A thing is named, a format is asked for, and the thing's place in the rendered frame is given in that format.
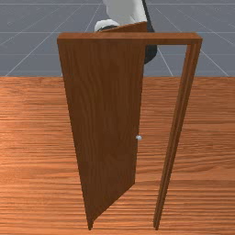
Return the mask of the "brown wooden door leaf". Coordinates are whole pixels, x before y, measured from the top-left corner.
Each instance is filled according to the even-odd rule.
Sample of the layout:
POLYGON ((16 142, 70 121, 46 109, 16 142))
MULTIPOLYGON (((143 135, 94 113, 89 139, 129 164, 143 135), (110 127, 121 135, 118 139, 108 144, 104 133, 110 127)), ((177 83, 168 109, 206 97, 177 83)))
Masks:
POLYGON ((144 49, 135 42, 58 39, 89 227, 135 184, 144 49))

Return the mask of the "brown wooden door frame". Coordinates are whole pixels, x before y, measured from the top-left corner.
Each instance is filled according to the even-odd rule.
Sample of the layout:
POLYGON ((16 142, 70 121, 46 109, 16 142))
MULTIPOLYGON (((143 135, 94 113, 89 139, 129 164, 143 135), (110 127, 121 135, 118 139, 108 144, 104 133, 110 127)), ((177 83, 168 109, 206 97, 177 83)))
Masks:
MULTIPOLYGON (((188 99, 194 80, 196 64, 200 53, 202 39, 196 33, 73 33, 78 39, 90 39, 92 41, 104 39, 106 41, 124 41, 140 44, 145 52, 148 45, 184 45, 186 47, 185 62, 181 76, 178 96, 176 100, 173 123, 168 141, 167 152, 162 170, 162 180, 154 211, 153 223, 158 225, 162 216, 162 209, 173 169, 175 154, 181 135, 185 118, 188 99)), ((140 125, 137 136, 140 142, 140 125)))

